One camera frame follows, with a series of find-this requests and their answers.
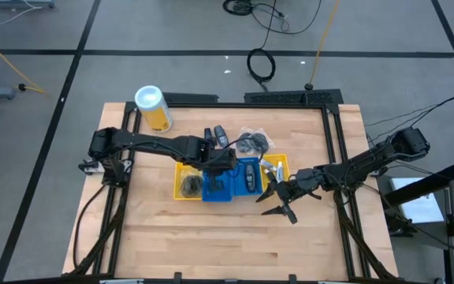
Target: black metal frame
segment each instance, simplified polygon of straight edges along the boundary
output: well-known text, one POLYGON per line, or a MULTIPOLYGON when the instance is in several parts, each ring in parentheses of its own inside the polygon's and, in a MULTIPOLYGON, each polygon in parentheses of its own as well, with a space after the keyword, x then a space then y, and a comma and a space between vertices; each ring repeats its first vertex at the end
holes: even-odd
MULTIPOLYGON (((342 124, 341 124, 341 116, 340 116, 339 107, 337 104, 322 104, 322 105, 307 104, 307 101, 304 100, 302 103, 289 103, 289 104, 285 104, 283 106, 280 103, 276 104, 276 103, 173 103, 173 102, 168 102, 168 105, 169 105, 169 107, 194 107, 194 108, 264 108, 264 109, 290 108, 290 109, 320 110, 322 113, 323 129, 324 129, 325 138, 326 138, 329 162, 335 163, 336 156, 335 156, 332 133, 331 133, 330 123, 329 123, 329 111, 330 111, 333 114, 333 119, 334 119, 334 123, 336 126, 337 139, 339 142, 341 158, 343 161, 348 159, 348 154, 346 152, 346 142, 344 140, 344 134, 343 134, 342 124)), ((132 116, 132 113, 136 113, 135 124, 132 129, 133 132, 136 132, 140 128, 141 114, 139 111, 137 111, 136 105, 134 102, 126 103, 124 118, 122 120, 121 127, 126 130, 128 129, 128 123, 129 123, 130 117, 132 116)), ((130 159, 134 158, 134 151, 129 152, 129 158, 130 159)), ((121 188, 121 190, 123 192, 128 192, 129 186, 130 186, 130 184, 128 182, 126 186, 121 188)), ((114 206, 114 196, 115 196, 116 190, 117 190, 116 188, 110 188, 110 191, 108 192, 108 198, 106 200, 105 211, 104 211, 104 215, 102 218, 101 234, 105 231, 106 226, 110 220, 111 211, 114 206)), ((362 235, 362 227, 360 225, 360 216, 359 216, 359 212, 358 212, 356 198, 354 195, 349 196, 349 198, 351 198, 350 206, 351 206, 352 220, 353 220, 355 226, 358 228, 360 235, 362 235)), ((118 253, 118 247, 119 247, 120 241, 121 241, 122 227, 123 227, 123 220, 121 221, 121 224, 115 230, 114 236, 113 236, 112 251, 110 253, 110 260, 109 260, 109 266, 108 266, 108 271, 107 271, 107 275, 109 275, 111 277, 114 277, 115 267, 117 264, 117 253, 118 253)), ((350 245, 348 231, 342 224, 340 224, 340 233, 341 233, 341 240, 342 240, 342 244, 343 244, 344 259, 345 259, 345 263, 346 263, 346 271, 347 271, 348 279, 352 279, 352 278, 355 278, 355 268, 353 265, 352 248, 350 245)), ((363 253, 360 251, 359 251, 359 257, 360 257, 360 264, 361 264, 362 272, 363 272, 363 279, 370 278, 370 268, 369 268, 367 259, 364 257, 363 253)), ((96 258, 96 260, 94 262, 93 271, 92 271, 93 275, 100 274, 101 265, 102 265, 102 251, 99 253, 99 256, 96 258)))

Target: yellow cable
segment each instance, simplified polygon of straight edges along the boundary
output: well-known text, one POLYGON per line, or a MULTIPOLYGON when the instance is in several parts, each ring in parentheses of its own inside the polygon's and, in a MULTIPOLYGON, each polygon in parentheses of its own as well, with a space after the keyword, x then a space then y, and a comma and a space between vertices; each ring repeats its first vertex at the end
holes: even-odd
POLYGON ((1 52, 0 52, 0 57, 6 62, 6 64, 8 64, 13 69, 13 71, 15 71, 17 74, 19 74, 19 76, 21 76, 24 80, 26 80, 29 84, 31 84, 34 87, 34 88, 29 88, 29 87, 26 87, 26 88, 33 90, 35 92, 42 93, 49 97, 49 95, 47 93, 45 93, 45 91, 43 89, 41 89, 37 84, 35 84, 33 81, 31 81, 31 79, 27 78, 19 69, 17 69, 17 67, 13 66, 13 64, 1 52))
POLYGON ((313 73, 311 74, 311 79, 309 80, 309 84, 313 83, 314 74, 316 73, 316 69, 318 68, 318 62, 320 61, 320 51, 322 51, 323 43, 325 42, 325 38, 329 34, 330 26, 332 26, 332 22, 334 20, 334 16, 336 15, 337 7, 339 6, 339 0, 336 0, 336 4, 334 4, 334 9, 329 16, 329 22, 325 27, 325 31, 323 32, 322 39, 320 40, 320 44, 318 45, 318 50, 316 51, 316 56, 314 57, 314 65, 313 65, 313 73))

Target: plastic bag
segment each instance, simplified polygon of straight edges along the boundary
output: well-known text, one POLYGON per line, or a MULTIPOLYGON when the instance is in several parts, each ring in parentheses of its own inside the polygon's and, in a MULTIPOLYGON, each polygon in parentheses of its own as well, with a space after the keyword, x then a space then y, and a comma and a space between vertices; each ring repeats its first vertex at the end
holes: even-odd
POLYGON ((203 194, 203 173, 192 167, 180 174, 180 192, 185 198, 201 197, 203 194))
POLYGON ((260 155, 276 148, 276 144, 269 138, 264 129, 249 129, 242 127, 236 142, 236 150, 247 155, 260 155))

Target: wooden table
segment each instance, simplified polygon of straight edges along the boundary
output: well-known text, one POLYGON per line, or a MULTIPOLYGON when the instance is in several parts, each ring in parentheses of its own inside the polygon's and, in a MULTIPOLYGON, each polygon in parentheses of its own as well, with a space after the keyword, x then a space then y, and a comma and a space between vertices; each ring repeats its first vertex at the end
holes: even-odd
MULTIPOLYGON (((105 104, 99 128, 120 128, 124 106, 105 104)), ((291 173, 329 162, 320 110, 172 108, 171 113, 174 126, 165 137, 203 136, 204 128, 222 125, 234 140, 243 126, 263 128, 277 146, 269 154, 285 153, 291 173)), ((348 155, 367 150, 359 106, 341 105, 340 113, 348 155)), ((332 116, 330 124, 340 161, 332 116)), ((140 133, 153 134, 144 121, 140 133)), ((331 192, 318 190, 322 200, 304 197, 292 203, 299 219, 292 225, 281 215, 260 215, 279 204, 275 196, 261 203, 255 203, 255 196, 235 196, 231 203, 174 200, 174 167, 169 157, 136 153, 116 277, 172 278, 179 271, 183 278, 284 280, 295 274, 299 280, 348 279, 331 192)), ((100 181, 101 175, 86 177, 78 212, 100 181)), ((376 186, 372 179, 367 184, 376 186)), ((82 219, 79 259, 97 240, 106 192, 82 219)), ((356 196, 367 244, 397 275, 379 196, 368 189, 357 190, 356 196)), ((351 243, 357 256, 355 243, 351 243)), ((73 269, 72 245, 73 235, 64 272, 73 269)), ((107 245, 102 271, 107 267, 109 249, 107 245)), ((357 257, 355 273, 361 275, 357 257)))

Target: yellow tray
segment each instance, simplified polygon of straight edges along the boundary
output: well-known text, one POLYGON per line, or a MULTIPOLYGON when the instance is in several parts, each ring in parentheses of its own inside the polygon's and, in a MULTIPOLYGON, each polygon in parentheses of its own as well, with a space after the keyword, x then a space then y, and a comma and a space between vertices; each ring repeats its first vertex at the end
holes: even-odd
MULTIPOLYGON (((287 155, 285 154, 275 154, 275 155, 264 155, 263 159, 267 162, 272 163, 274 166, 277 166, 278 162, 283 162, 283 178, 285 181, 288 180, 290 176, 290 170, 288 169, 287 155)), ((265 167, 260 166, 260 174, 262 175, 262 190, 266 191, 267 185, 269 184, 269 178, 267 178, 264 173, 265 167)))
POLYGON ((180 190, 181 189, 181 180, 183 179, 183 177, 181 177, 181 174, 184 171, 186 171, 186 172, 188 172, 190 174, 199 175, 200 177, 203 176, 203 174, 200 171, 198 171, 197 169, 194 169, 191 166, 184 166, 184 164, 182 164, 182 163, 177 163, 176 167, 175 167, 175 171, 174 171, 174 194, 173 194, 173 198, 175 200, 202 200, 203 199, 203 197, 202 197, 203 191, 202 190, 201 190, 201 196, 197 196, 197 197, 185 197, 185 196, 181 195, 181 190, 180 190))

